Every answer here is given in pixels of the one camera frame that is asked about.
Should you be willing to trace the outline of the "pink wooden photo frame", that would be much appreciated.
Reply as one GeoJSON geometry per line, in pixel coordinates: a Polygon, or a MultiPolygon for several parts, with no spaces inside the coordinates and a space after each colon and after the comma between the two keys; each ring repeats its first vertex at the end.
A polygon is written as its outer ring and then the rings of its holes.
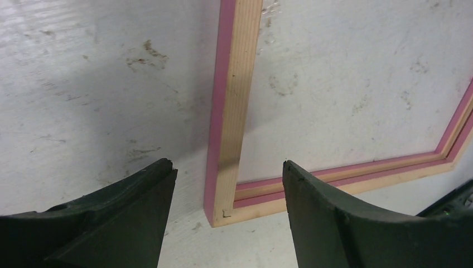
{"type": "MultiPolygon", "coordinates": [[[[281,178],[238,183],[262,1],[221,1],[207,152],[204,212],[212,228],[286,210],[281,178]]],[[[349,194],[452,171],[472,140],[468,87],[432,152],[315,171],[349,194]]]]}

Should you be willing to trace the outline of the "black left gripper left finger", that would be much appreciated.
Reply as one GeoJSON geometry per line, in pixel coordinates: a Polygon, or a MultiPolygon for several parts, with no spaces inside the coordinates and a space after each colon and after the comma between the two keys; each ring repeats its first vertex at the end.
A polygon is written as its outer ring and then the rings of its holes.
{"type": "Polygon", "coordinates": [[[160,159],[44,212],[1,216],[1,266],[157,267],[176,179],[160,159]]]}

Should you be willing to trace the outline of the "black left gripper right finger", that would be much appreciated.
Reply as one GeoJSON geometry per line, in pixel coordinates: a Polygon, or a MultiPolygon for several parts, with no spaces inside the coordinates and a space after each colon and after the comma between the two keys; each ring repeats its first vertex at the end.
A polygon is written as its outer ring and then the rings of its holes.
{"type": "Polygon", "coordinates": [[[410,216],[358,199],[292,161],[282,182],[299,267],[471,267],[472,210],[410,216]]]}

